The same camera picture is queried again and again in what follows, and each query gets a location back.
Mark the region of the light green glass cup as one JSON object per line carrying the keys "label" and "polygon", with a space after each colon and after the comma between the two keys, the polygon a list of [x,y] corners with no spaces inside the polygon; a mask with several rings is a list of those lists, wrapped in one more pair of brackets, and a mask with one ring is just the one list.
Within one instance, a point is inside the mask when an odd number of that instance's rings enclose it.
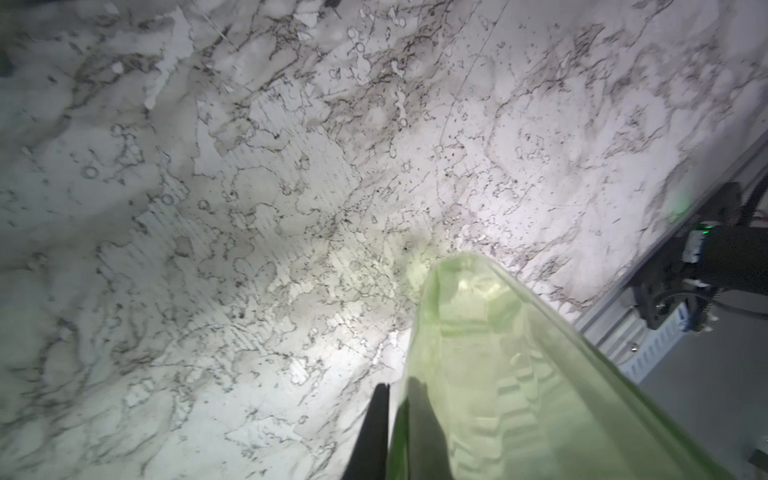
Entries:
{"label": "light green glass cup", "polygon": [[430,269],[405,375],[390,479],[410,479],[410,377],[427,386],[452,479],[727,477],[549,305],[481,255]]}

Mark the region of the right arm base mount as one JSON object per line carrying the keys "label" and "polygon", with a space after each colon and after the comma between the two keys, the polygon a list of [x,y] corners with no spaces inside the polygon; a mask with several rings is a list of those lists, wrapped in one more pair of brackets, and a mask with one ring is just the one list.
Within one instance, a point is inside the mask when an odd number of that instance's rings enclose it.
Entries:
{"label": "right arm base mount", "polygon": [[698,209],[686,214],[680,226],[646,260],[629,282],[639,317],[651,330],[658,330],[669,314],[684,299],[658,300],[668,291],[692,289],[684,282],[692,278],[690,267],[682,261],[688,234],[705,226],[734,223],[741,212],[742,187],[738,182],[720,186]]}

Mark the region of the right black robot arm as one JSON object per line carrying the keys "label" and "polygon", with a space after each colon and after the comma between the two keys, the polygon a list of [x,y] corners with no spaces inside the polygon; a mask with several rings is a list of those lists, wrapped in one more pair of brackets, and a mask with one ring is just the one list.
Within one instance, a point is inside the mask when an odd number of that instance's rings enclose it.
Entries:
{"label": "right black robot arm", "polygon": [[767,229],[705,226],[687,237],[682,261],[694,279],[767,295]]}

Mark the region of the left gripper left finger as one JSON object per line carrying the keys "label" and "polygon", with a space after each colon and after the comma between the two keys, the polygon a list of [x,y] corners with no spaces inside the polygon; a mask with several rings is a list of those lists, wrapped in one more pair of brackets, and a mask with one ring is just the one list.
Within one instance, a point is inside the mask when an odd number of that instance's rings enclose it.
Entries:
{"label": "left gripper left finger", "polygon": [[382,480],[386,477],[389,399],[390,385],[377,384],[342,480]]}

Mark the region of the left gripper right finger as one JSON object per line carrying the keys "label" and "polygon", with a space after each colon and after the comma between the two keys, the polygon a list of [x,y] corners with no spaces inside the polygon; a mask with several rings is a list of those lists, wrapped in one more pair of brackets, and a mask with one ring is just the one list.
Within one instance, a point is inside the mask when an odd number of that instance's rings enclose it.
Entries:
{"label": "left gripper right finger", "polygon": [[407,454],[410,479],[452,479],[447,440],[425,383],[407,382]]}

